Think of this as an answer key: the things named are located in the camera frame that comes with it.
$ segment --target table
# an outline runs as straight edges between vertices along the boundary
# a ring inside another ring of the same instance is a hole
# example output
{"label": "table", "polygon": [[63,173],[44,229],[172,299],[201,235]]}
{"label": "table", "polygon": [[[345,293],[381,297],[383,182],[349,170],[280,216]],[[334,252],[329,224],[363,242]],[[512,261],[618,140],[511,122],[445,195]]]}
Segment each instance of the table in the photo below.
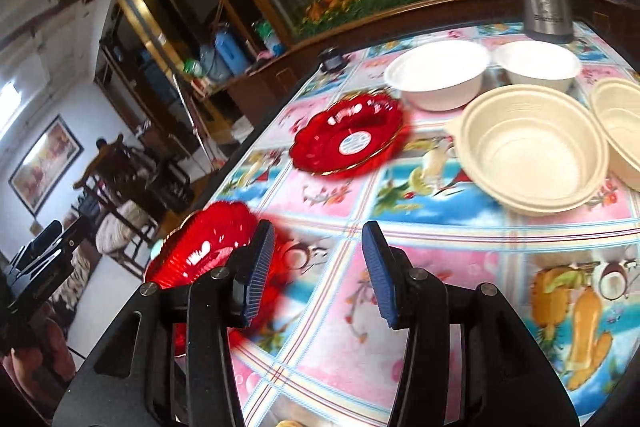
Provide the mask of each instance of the table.
{"label": "table", "polygon": [[[638,74],[586,25],[569,45],[583,70],[570,94],[581,102],[598,79]],[[460,176],[455,151],[434,187],[409,178],[438,149],[444,125],[461,109],[405,107],[411,138],[395,159],[356,179],[329,180],[295,170],[295,133],[332,102],[382,88],[385,68],[408,49],[441,39],[471,39],[490,50],[526,39],[520,24],[457,28],[354,52],[339,74],[318,71],[287,103],[228,174],[211,201],[241,200],[276,225],[275,253],[290,283],[271,319],[244,339],[232,333],[247,425],[384,426],[393,404],[405,331],[380,317],[360,249],[364,222],[377,219],[390,245],[447,283],[493,282],[523,318],[561,375],[581,419],[615,386],[640,341],[640,194],[613,174],[571,212],[524,217],[505,211]],[[483,90],[507,83],[492,65]],[[595,327],[574,325],[574,308]],[[460,330],[451,328],[447,419],[458,416]]]}

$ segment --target wall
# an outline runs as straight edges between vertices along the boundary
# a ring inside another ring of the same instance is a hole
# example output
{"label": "wall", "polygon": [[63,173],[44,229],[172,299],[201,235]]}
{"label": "wall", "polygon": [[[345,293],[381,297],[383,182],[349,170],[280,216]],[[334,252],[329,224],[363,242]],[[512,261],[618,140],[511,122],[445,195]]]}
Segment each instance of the wall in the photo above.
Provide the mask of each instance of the wall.
{"label": "wall", "polygon": [[59,179],[49,198],[40,208],[37,220],[43,227],[53,219],[62,219],[68,213],[71,204],[77,201],[80,192],[73,190],[72,185],[78,181],[86,166],[96,155],[95,141],[99,137],[104,137],[108,142],[114,141],[118,133],[123,133],[125,140],[130,137],[125,123],[94,84],[84,82],[76,84],[63,98],[47,108],[23,135],[20,146],[0,171],[0,204],[2,205],[0,251],[8,258],[14,256],[21,246],[33,238],[29,227],[34,220],[10,187],[9,178],[18,163],[57,115],[62,116],[84,150]]}

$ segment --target screw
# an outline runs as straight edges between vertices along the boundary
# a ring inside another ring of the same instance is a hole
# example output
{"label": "screw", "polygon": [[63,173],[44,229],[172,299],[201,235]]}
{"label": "screw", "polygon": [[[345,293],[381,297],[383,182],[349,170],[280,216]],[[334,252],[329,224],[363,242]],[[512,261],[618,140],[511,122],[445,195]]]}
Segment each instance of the screw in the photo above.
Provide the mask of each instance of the screw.
{"label": "screw", "polygon": [[160,286],[155,282],[145,282],[142,286],[140,286],[140,294],[148,297],[149,295],[153,295],[160,289]]}
{"label": "screw", "polygon": [[480,285],[480,291],[486,295],[487,297],[493,297],[494,295],[496,295],[498,293],[498,288],[496,288],[493,284],[491,284],[490,282],[483,282]]}
{"label": "screw", "polygon": [[409,270],[409,277],[411,277],[411,279],[413,279],[414,281],[422,281],[424,279],[427,279],[428,276],[429,272],[427,272],[427,270],[425,270],[424,268],[412,268],[411,270]]}
{"label": "screw", "polygon": [[218,266],[209,273],[213,279],[226,279],[229,275],[229,269],[226,266]]}

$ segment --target picture frame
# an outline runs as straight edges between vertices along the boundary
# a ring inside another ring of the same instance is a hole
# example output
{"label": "picture frame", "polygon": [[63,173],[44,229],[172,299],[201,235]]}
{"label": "picture frame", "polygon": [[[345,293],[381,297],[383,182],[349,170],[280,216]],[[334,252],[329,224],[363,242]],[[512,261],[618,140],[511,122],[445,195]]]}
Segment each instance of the picture frame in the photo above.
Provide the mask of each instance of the picture frame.
{"label": "picture frame", "polygon": [[32,216],[84,149],[57,115],[22,158],[9,184]]}

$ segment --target white sticker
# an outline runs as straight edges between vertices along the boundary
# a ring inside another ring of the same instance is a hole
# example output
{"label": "white sticker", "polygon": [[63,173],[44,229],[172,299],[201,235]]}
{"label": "white sticker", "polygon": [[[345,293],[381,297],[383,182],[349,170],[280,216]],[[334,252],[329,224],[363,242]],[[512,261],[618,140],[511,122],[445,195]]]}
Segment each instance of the white sticker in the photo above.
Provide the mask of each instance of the white sticker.
{"label": "white sticker", "polygon": [[371,142],[371,135],[367,131],[357,131],[342,140],[338,151],[348,156],[362,151]]}

